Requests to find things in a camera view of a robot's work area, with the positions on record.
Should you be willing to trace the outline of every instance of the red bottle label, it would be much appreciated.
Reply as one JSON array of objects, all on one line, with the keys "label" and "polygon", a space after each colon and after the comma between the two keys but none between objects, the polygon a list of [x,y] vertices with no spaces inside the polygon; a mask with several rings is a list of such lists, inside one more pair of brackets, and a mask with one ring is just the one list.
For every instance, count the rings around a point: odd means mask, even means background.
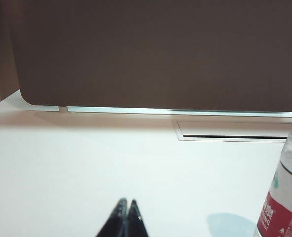
[{"label": "red bottle label", "polygon": [[292,212],[268,193],[257,226],[263,237],[292,237]]},{"label": "red bottle label", "polygon": [[279,164],[258,223],[263,237],[292,237],[292,173]]}]

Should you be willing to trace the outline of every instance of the plastic water bottle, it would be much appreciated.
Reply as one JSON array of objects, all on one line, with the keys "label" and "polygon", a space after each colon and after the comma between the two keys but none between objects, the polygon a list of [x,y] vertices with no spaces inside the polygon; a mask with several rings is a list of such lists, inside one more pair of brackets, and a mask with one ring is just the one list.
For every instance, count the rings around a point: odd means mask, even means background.
[{"label": "plastic water bottle", "polygon": [[253,237],[292,237],[292,130],[284,144]]}]

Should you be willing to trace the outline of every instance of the white desk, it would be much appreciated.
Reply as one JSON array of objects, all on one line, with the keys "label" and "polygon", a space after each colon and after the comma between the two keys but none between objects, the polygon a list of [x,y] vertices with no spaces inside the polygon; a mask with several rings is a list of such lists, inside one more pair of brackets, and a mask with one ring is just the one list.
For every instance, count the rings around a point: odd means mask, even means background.
[{"label": "white desk", "polygon": [[151,237],[244,237],[283,146],[178,141],[171,120],[194,116],[24,106],[0,102],[0,237],[94,237],[121,197]]}]

